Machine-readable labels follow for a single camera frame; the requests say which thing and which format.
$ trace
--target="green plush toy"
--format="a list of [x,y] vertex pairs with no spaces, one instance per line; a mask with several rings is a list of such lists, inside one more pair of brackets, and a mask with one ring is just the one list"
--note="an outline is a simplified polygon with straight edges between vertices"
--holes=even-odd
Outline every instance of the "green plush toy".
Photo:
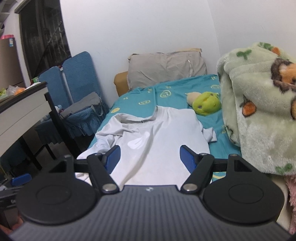
[[218,94],[213,92],[204,92],[202,94],[198,92],[189,93],[187,95],[187,103],[192,106],[195,113],[203,116],[215,113],[221,109]]

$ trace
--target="blue chair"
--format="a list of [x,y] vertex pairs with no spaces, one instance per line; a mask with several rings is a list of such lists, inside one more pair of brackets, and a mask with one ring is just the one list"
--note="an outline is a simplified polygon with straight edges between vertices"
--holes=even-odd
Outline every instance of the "blue chair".
[[[101,96],[89,53],[83,52],[66,60],[63,64],[63,70],[74,103],[94,91],[98,96]],[[47,88],[54,105],[62,105],[63,109],[71,105],[66,84],[58,67],[52,67],[41,74],[39,81],[47,82]],[[62,122],[72,139],[79,136],[91,136],[96,133],[107,112],[106,104],[101,101],[99,105],[88,107],[69,115],[65,119],[62,118]],[[43,144],[62,142],[51,119],[41,122],[35,130]]]
[[[96,92],[100,97],[102,96],[94,65],[88,52],[82,52],[65,60],[63,71],[74,103],[92,92]],[[72,128],[68,129],[70,135],[78,136],[83,133],[87,135],[96,133],[108,111],[107,105],[102,100],[100,105],[70,115],[67,118],[68,124],[72,125]],[[75,122],[78,115],[84,121]]]

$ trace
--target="plastic bag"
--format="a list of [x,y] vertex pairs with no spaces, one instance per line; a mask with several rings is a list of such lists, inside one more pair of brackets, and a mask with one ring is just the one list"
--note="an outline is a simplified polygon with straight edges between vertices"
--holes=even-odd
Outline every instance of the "plastic bag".
[[10,95],[17,95],[21,92],[23,92],[26,88],[21,88],[21,87],[14,87],[14,86],[8,86],[7,90],[6,90],[6,93],[7,93],[7,96],[10,96]]

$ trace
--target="white wall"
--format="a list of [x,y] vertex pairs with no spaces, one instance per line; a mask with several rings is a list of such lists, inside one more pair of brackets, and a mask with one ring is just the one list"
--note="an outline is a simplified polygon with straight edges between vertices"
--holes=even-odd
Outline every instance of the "white wall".
[[132,53],[202,48],[216,73],[219,48],[207,0],[60,0],[72,56],[88,51],[109,106]]
[[22,75],[24,78],[25,85],[28,87],[30,86],[30,78],[28,75],[24,53],[22,51],[22,42],[20,38],[20,22],[19,22],[19,15],[15,14],[15,8],[22,2],[23,0],[18,1],[11,9],[8,18],[5,20],[4,25],[4,33],[6,34],[13,34],[15,36],[16,46],[17,46],[17,54],[20,62],[20,67],[22,70]]
[[[200,47],[209,73],[220,54],[269,42],[296,56],[295,0],[60,0],[72,56],[88,51],[103,95],[118,98],[114,76],[128,69],[132,53]],[[4,34],[14,34],[26,84],[29,76],[14,8]]]
[[296,56],[295,0],[208,0],[221,55],[267,42]]

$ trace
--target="sleeve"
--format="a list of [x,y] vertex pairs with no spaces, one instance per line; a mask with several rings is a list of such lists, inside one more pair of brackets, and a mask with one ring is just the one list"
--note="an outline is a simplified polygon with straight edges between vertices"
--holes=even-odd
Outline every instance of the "sleeve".
[[214,131],[214,128],[210,127],[208,129],[204,129],[203,125],[200,121],[198,121],[200,124],[200,130],[203,134],[203,136],[205,137],[207,142],[214,142],[217,141],[217,136],[216,136],[216,132]]

